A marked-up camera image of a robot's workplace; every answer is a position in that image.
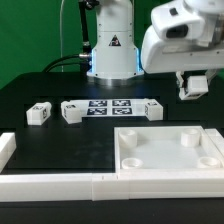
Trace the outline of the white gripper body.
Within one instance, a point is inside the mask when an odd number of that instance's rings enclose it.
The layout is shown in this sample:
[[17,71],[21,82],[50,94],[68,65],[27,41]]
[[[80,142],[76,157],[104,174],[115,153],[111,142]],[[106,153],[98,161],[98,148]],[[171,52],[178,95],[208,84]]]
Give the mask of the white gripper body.
[[224,68],[224,44],[201,48],[188,41],[164,41],[153,28],[148,28],[142,43],[141,64],[148,74],[220,69]]

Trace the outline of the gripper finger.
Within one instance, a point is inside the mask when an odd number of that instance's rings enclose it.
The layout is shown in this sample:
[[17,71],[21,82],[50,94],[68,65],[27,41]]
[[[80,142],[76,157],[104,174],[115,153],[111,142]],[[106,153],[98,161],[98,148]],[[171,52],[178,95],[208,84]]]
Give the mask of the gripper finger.
[[181,100],[184,100],[185,97],[183,74],[184,74],[183,71],[176,72],[177,86],[179,88],[179,97]]
[[216,69],[209,69],[205,72],[205,76],[207,78],[207,82],[211,83],[212,79],[217,75]]

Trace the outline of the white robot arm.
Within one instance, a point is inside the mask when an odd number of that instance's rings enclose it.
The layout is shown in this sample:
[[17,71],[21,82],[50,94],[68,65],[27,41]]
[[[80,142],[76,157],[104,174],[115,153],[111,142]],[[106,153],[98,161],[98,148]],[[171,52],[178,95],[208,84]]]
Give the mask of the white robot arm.
[[172,0],[154,8],[140,48],[130,0],[79,0],[79,7],[82,21],[87,10],[97,16],[96,46],[83,35],[91,80],[124,85],[145,73],[174,72],[179,97],[194,100],[224,68],[224,0]]

